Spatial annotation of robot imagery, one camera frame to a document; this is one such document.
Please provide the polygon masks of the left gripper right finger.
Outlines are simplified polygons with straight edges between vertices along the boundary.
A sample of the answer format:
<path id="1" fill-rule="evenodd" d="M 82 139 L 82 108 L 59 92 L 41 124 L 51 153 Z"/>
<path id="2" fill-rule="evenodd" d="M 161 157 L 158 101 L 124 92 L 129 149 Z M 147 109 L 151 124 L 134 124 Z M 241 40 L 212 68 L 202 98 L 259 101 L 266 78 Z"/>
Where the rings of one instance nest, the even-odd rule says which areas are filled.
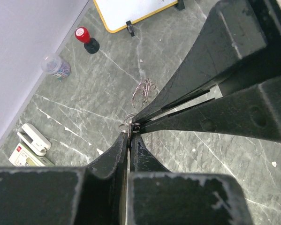
<path id="1" fill-rule="evenodd" d="M 251 225 L 235 178 L 216 173 L 174 173 L 132 138 L 128 177 L 129 225 Z"/>

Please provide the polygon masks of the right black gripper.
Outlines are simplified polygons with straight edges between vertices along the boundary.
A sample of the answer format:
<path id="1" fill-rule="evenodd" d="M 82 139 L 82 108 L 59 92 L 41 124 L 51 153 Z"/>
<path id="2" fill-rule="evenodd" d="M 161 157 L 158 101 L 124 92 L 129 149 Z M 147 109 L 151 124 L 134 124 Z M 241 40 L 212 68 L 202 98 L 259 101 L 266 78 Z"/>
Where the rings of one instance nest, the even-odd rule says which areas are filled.
<path id="1" fill-rule="evenodd" d="M 148 121 L 205 94 L 222 81 L 220 91 L 226 96 L 280 75 L 278 2 L 220 0 L 173 76 L 133 121 Z"/>

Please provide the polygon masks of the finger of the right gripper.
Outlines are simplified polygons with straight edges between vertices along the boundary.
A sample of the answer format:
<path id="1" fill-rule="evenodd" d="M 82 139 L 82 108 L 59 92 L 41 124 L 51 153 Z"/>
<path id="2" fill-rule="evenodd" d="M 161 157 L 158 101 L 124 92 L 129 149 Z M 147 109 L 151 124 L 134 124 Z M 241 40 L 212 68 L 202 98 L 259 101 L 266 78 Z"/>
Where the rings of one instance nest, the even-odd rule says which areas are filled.
<path id="1" fill-rule="evenodd" d="M 281 143 L 281 76 L 144 123 L 160 130 L 238 135 Z"/>

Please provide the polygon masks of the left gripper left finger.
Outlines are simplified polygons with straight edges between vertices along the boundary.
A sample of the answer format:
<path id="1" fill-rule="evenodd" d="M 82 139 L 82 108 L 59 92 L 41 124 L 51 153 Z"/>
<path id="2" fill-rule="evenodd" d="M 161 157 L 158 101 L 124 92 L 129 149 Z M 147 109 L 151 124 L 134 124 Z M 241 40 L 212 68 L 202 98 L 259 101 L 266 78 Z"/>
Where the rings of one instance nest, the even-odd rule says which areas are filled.
<path id="1" fill-rule="evenodd" d="M 0 225 L 126 223 L 127 135 L 80 167 L 0 167 Z"/>

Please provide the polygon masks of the metal disc with keyrings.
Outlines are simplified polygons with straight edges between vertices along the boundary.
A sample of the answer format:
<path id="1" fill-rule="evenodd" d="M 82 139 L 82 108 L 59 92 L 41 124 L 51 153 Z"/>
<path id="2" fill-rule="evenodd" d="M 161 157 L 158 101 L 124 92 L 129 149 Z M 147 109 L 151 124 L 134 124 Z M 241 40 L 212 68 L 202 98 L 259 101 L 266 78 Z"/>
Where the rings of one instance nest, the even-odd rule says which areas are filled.
<path id="1" fill-rule="evenodd" d="M 159 93 L 157 86 L 150 78 L 142 80 L 133 92 L 131 103 L 133 108 L 139 111 L 148 106 Z M 123 133 L 138 133 L 140 131 L 140 123 L 133 123 L 132 119 L 137 112 L 130 113 L 119 125 L 119 130 Z"/>

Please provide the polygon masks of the white stapler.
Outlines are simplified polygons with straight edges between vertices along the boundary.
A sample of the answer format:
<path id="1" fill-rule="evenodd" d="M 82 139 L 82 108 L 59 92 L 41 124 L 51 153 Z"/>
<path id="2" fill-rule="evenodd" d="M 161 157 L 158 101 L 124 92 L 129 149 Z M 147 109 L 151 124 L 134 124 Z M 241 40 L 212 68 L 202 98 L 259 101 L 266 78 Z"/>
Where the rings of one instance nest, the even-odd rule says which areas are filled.
<path id="1" fill-rule="evenodd" d="M 19 138 L 38 156 L 45 156 L 52 144 L 30 123 L 22 125 Z"/>

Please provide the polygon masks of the white staple box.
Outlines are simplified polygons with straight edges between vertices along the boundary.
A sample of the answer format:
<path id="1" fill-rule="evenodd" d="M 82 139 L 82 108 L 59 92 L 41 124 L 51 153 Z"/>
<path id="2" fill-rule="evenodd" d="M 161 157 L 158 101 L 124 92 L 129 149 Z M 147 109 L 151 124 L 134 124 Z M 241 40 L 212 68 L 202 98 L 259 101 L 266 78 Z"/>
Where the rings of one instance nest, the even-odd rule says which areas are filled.
<path id="1" fill-rule="evenodd" d="M 44 156 L 36 155 L 26 144 L 18 143 L 9 157 L 9 162 L 17 167 L 50 167 L 55 166 Z"/>

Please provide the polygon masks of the small whiteboard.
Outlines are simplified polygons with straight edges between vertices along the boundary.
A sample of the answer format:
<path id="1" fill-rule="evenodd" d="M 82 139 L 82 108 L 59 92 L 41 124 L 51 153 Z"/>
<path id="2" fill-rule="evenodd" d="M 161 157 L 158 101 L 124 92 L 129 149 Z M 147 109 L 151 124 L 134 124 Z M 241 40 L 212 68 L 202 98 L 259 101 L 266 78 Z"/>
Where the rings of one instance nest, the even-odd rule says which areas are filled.
<path id="1" fill-rule="evenodd" d="M 176 0 L 95 0 L 94 5 L 105 29 L 116 33 L 151 15 L 177 4 Z"/>

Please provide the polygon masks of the small clear cup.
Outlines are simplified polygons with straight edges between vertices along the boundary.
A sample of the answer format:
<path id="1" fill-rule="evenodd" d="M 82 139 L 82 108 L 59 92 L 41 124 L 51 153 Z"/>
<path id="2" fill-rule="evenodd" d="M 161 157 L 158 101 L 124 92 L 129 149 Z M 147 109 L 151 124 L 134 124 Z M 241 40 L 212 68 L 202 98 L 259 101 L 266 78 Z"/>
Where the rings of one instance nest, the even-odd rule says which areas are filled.
<path id="1" fill-rule="evenodd" d="M 44 73 L 58 80 L 70 75 L 71 66 L 59 55 L 50 54 L 41 61 L 41 68 Z"/>

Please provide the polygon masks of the red black stamp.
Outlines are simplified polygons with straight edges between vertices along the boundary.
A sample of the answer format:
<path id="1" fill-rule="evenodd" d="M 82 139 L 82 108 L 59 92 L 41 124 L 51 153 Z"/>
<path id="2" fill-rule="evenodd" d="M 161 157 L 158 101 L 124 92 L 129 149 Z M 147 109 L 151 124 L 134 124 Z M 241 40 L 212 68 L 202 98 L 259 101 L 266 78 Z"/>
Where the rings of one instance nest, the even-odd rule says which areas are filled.
<path id="1" fill-rule="evenodd" d="M 88 30 L 85 27 L 79 27 L 75 31 L 75 37 L 77 40 L 83 43 L 84 48 L 89 54 L 95 54 L 99 51 L 100 45 L 98 41 L 91 37 Z"/>

